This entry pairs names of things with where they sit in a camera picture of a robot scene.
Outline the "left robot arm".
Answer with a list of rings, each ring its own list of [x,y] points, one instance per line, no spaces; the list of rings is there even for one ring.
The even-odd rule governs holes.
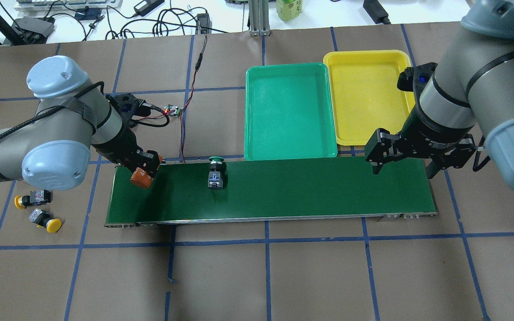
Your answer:
[[[32,118],[0,130],[0,182],[73,189],[83,182],[94,148],[129,169],[134,185],[151,186],[163,158],[141,148],[130,128],[134,111],[151,104],[132,94],[104,94],[103,82],[92,82],[63,55],[39,61],[26,82],[39,104]]]

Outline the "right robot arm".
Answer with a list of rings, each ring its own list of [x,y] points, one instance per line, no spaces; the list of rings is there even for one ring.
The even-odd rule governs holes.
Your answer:
[[[514,0],[477,0],[439,63],[408,67],[397,88],[415,106],[400,132],[377,128],[365,160],[378,174],[390,162],[430,159],[428,178],[475,159],[494,161],[514,191]]]

